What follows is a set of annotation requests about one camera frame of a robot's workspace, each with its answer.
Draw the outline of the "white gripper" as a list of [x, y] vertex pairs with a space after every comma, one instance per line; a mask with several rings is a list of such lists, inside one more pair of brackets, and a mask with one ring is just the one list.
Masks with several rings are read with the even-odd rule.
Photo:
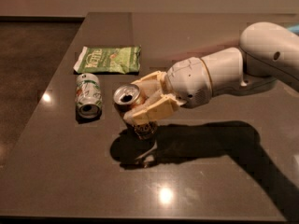
[[155, 71], [133, 81], [146, 101], [127, 111], [123, 119], [130, 125], [144, 125], [173, 115], [181, 106], [195, 108], [212, 97], [209, 73], [204, 62], [195, 57], [175, 63], [167, 76], [173, 94], [165, 94], [166, 72]]

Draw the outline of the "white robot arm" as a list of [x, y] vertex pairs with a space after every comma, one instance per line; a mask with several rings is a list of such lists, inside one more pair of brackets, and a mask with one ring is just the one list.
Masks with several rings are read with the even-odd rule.
[[250, 95], [281, 81], [299, 90], [299, 36], [270, 22], [247, 27], [237, 48], [175, 63], [134, 84], [146, 96], [142, 105], [127, 111], [130, 125], [144, 125], [171, 116], [180, 107], [194, 108], [223, 95]]

